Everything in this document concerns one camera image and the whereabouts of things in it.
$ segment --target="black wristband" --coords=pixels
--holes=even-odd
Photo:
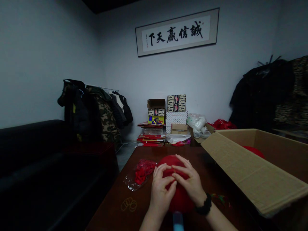
[[[200,208],[196,207],[196,211],[200,215],[208,215],[210,210],[211,210],[211,207],[212,207],[212,197],[211,197],[211,195],[206,193],[206,196],[207,196],[207,199],[204,202],[203,206],[200,207]]]

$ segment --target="picture frame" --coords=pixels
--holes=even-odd
[[[216,44],[219,8],[136,27],[138,57]]]

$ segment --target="white wall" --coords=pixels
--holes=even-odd
[[[0,0],[0,128],[64,119],[64,78],[103,83],[98,44],[81,0]]]
[[[292,60],[308,55],[308,1],[283,0],[273,53]]]
[[[100,15],[101,65],[106,87],[119,89],[134,122],[128,140],[147,120],[147,99],[187,95],[188,112],[209,122],[228,120],[229,102],[242,75],[272,53],[279,0],[143,0]],[[217,44],[138,58],[135,27],[220,7]]]

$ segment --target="finger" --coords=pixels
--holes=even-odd
[[[165,164],[161,168],[158,167],[157,170],[156,170],[155,178],[159,178],[159,179],[163,178],[163,171],[165,171],[166,169],[171,169],[171,166]]]
[[[186,160],[184,157],[181,157],[180,155],[177,155],[177,154],[175,156],[185,165],[186,168],[189,168],[189,169],[193,168],[192,164],[188,160]]]
[[[167,165],[167,164],[164,163],[164,164],[159,165],[159,166],[157,167],[156,172],[155,172],[155,175],[154,175],[153,177],[155,177],[155,176],[157,175],[158,170],[161,169],[161,168],[162,168],[163,166],[165,166],[165,165]]]
[[[186,180],[184,180],[184,178],[183,177],[181,177],[179,174],[177,174],[177,173],[174,173],[174,174],[172,174],[172,176],[176,179],[176,181],[178,182],[178,183],[180,183],[180,185],[182,185],[185,189],[186,189],[186,186],[187,186],[187,181]]]
[[[181,166],[176,166],[176,165],[172,165],[172,168],[179,170],[180,172],[183,172],[185,174],[187,174],[189,177],[193,177],[192,172],[190,169],[185,168],[185,167],[181,167]]]
[[[170,184],[172,181],[174,181],[175,178],[172,176],[167,176],[165,178],[162,179],[162,185],[165,188],[168,184]]]
[[[176,184],[177,184],[177,181],[173,182],[167,192],[167,195],[170,199],[173,198],[174,194],[175,194],[175,191],[176,191]]]
[[[153,171],[153,177],[155,176],[156,169],[157,169],[157,167],[155,166],[154,171]]]

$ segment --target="floor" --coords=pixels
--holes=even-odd
[[[123,147],[116,154],[120,172],[134,152],[136,144],[136,142],[128,142],[128,144],[123,145]]]

